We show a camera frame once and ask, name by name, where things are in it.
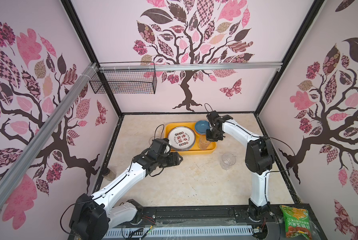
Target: yellow tray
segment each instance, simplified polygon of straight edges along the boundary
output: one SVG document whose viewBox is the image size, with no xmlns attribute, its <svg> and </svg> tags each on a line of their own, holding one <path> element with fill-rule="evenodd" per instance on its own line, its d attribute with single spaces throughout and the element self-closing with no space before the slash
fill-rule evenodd
<svg viewBox="0 0 358 240">
<path fill-rule="evenodd" d="M 174 129 L 175 127 L 188 127 L 188 128 L 191 128 L 195 132 L 196 139 L 195 139 L 194 146 L 188 151 L 178 151 L 180 155 L 210 154 L 213 151 L 215 151 L 215 149 L 216 149 L 216 142 L 211 142 L 211 144 L 207 147 L 206 150 L 201 150 L 198 147 L 200 135 L 195 131 L 195 124 L 196 124 L 196 122 L 173 122 L 173 123 L 167 124 L 167 126 L 166 126 L 166 130 L 164 132 L 164 137 L 168 137 L 168 134 L 170 133 L 170 131 L 172 129 Z"/>
</svg>

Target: aluminum rail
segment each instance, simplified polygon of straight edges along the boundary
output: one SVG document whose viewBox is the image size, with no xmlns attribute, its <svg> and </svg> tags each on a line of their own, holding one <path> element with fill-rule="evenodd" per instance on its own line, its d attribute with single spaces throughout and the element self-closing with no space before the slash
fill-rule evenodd
<svg viewBox="0 0 358 240">
<path fill-rule="evenodd" d="M 154 65 L 122 65 L 103 66 L 100 63 L 100 70 L 137 70 L 153 69 Z M 179 65 L 155 65 L 156 71 L 180 71 L 180 70 L 218 70 L 218 69 L 249 69 L 249 68 L 281 68 L 281 62 L 257 62 L 257 63 L 205 63 L 205 64 L 179 64 Z"/>
<path fill-rule="evenodd" d="M 90 63 L 76 83 L 71 87 L 69 93 L 63 98 L 56 110 L 43 124 L 39 132 L 31 140 L 31 142 L 24 148 L 19 158 L 12 164 L 8 172 L 0 180 L 0 209 L 6 200 L 9 198 L 13 190 L 17 187 L 27 172 L 29 166 L 42 150 L 55 128 L 65 116 L 68 109 L 78 97 L 81 90 L 89 82 L 92 76 L 96 73 L 96 64 Z"/>
</svg>

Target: pink wall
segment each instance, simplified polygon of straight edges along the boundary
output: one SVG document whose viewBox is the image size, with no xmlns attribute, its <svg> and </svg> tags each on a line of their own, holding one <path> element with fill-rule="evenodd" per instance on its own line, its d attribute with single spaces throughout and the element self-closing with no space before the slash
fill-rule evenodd
<svg viewBox="0 0 358 240">
<path fill-rule="evenodd" d="M 59 1 L 0 1 L 0 177 L 88 64 Z M 59 218 L 92 191 L 116 121 L 105 94 L 81 92 L 0 211 L 0 239 L 67 237 Z"/>
<path fill-rule="evenodd" d="M 328 239 L 358 239 L 358 0 L 328 1 L 260 114 Z M 284 165 L 295 158 L 274 141 Z"/>
<path fill-rule="evenodd" d="M 245 54 L 241 58 L 249 62 L 281 61 L 312 2 L 105 0 L 92 4 L 86 0 L 74 1 L 74 5 L 101 62 L 152 60 L 156 64 L 200 64 L 210 63 L 213 58 L 219 58 L 217 62 L 220 63 L 240 54 Z M 167 17 L 156 17 L 159 15 L 154 12 Z M 185 30 L 186 24 L 194 23 L 191 21 L 194 16 L 200 23 L 199 31 Z M 237 29 L 230 37 L 230 28 L 235 24 Z M 244 32 L 247 35 L 239 38 Z M 145 34 L 153 34 L 150 42 Z M 189 58 L 185 61 L 183 57 L 187 54 Z M 187 78 L 183 79 L 179 78 L 180 71 L 167 73 L 167 76 L 173 75 L 173 79 L 178 76 L 178 81 L 164 81 L 161 74 L 158 74 L 155 94 L 115 94 L 121 110 L 199 112 L 205 111 L 204 103 L 212 103 L 212 107 L 220 111 L 254 111 L 274 69 L 236 70 L 224 75 L 214 71 L 187 71 Z M 203 80 L 192 78 L 195 74 L 201 74 Z M 241 91 L 235 91 L 233 86 L 239 79 L 237 89 Z M 234 95 L 226 96 L 221 89 Z"/>
</svg>

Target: clear plastic cup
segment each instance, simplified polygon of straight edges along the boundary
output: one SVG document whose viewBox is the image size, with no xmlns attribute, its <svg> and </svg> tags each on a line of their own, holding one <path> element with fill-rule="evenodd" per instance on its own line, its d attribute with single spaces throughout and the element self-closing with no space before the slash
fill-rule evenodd
<svg viewBox="0 0 358 240">
<path fill-rule="evenodd" d="M 201 150 L 206 150 L 207 147 L 210 145 L 210 141 L 207 141 L 205 134 L 200 135 L 199 137 L 199 142 L 198 142 L 198 147 Z"/>
<path fill-rule="evenodd" d="M 236 163 L 236 158 L 231 153 L 225 153 L 222 156 L 222 160 L 220 161 L 220 166 L 224 170 L 230 169 Z"/>
</svg>

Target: blue bowl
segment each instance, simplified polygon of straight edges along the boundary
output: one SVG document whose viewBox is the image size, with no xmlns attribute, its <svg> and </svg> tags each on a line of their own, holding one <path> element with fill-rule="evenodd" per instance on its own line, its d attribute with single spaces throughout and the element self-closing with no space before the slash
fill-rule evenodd
<svg viewBox="0 0 358 240">
<path fill-rule="evenodd" d="M 205 134 L 207 129 L 210 129 L 208 121 L 200 120 L 200 121 L 196 122 L 195 131 L 196 131 L 197 134 L 199 134 L 199 135 Z"/>
</svg>

